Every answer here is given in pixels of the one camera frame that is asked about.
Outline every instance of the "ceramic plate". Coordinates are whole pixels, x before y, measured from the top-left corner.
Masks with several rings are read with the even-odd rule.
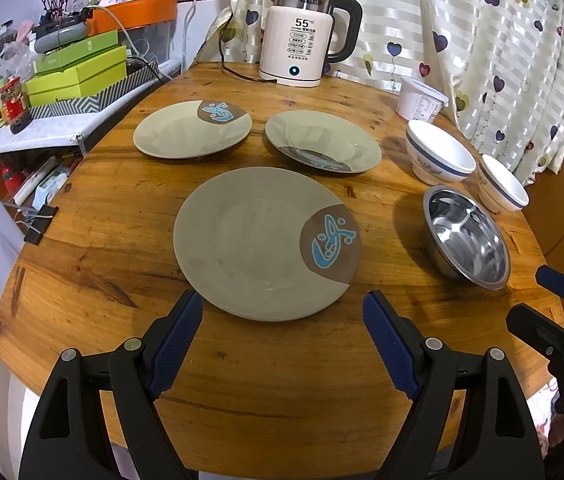
[[[337,300],[360,264],[358,225],[328,189],[293,171],[243,168],[184,202],[173,231],[186,279],[236,316],[286,321]]]
[[[361,173],[379,164],[376,140],[346,119],[322,112],[293,110],[271,117],[268,140],[295,160],[336,173]]]
[[[188,101],[149,115],[138,124],[133,142],[160,158],[190,158],[221,152],[249,135],[251,117],[223,101]]]

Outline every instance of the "kettle handle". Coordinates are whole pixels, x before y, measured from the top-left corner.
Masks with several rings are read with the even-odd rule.
[[[326,61],[329,63],[339,63],[353,54],[358,42],[360,25],[362,23],[362,6],[356,0],[332,0],[334,9],[342,9],[348,12],[347,37],[344,40],[344,47],[335,54],[329,54]]]

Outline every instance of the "blue fish design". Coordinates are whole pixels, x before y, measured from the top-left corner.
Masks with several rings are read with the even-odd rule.
[[[309,160],[316,168],[323,170],[324,168],[329,168],[330,170],[341,170],[341,164],[335,164],[334,162],[329,162],[323,158],[313,155],[312,153],[307,153],[305,150],[296,150],[297,153],[302,155],[305,159]]]
[[[337,261],[342,250],[342,239],[345,244],[351,245],[357,236],[357,232],[338,226],[343,226],[346,222],[344,218],[338,218],[336,222],[332,215],[324,216],[324,233],[318,234],[311,242],[313,261],[321,269],[328,269]],[[324,250],[319,242],[324,242]]]
[[[225,102],[217,105],[211,104],[202,108],[204,112],[211,114],[211,118],[219,123],[225,123],[233,119],[233,114],[227,110],[228,106]]]

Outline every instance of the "screw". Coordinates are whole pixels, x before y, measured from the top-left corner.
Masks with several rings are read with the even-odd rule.
[[[142,346],[142,341],[137,337],[132,337],[124,342],[124,350],[129,350],[131,352],[133,350],[137,350],[140,346]]]
[[[75,351],[75,348],[66,349],[62,352],[62,361],[71,361],[77,354],[78,352]]]
[[[502,361],[502,359],[504,359],[504,352],[502,350],[500,350],[499,348],[491,348],[491,351],[489,351],[489,354],[496,361]]]
[[[431,348],[431,350],[440,350],[442,348],[442,342],[437,337],[429,337],[424,344],[427,348]]]

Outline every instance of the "white shelf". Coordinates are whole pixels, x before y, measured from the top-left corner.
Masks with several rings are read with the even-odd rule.
[[[160,71],[170,75],[175,73],[180,65],[179,59],[169,59],[160,65]],[[0,153],[77,146],[79,140],[91,135],[95,128],[154,83],[153,79],[140,85],[101,112],[36,119],[16,135],[11,133],[8,126],[0,128]]]

